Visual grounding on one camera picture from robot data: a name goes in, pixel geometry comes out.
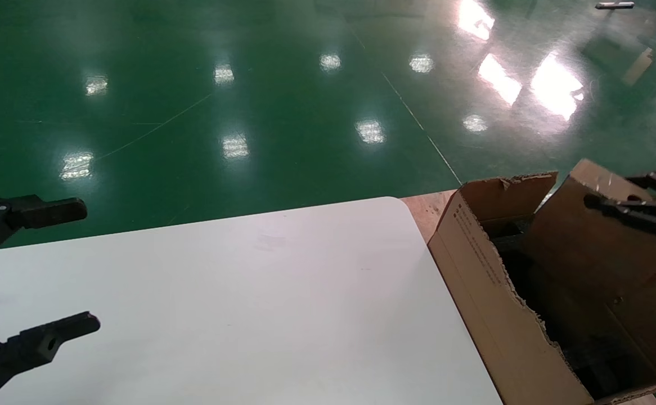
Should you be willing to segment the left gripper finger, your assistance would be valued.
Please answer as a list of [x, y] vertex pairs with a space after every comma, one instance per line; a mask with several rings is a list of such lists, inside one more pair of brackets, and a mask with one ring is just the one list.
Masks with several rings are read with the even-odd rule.
[[89, 311], [35, 326], [0, 343], [0, 390], [16, 375], [55, 359], [61, 344], [92, 334], [101, 321]]
[[44, 201], [37, 195], [0, 197], [0, 246], [22, 229], [40, 229], [81, 221], [87, 207], [79, 198]]

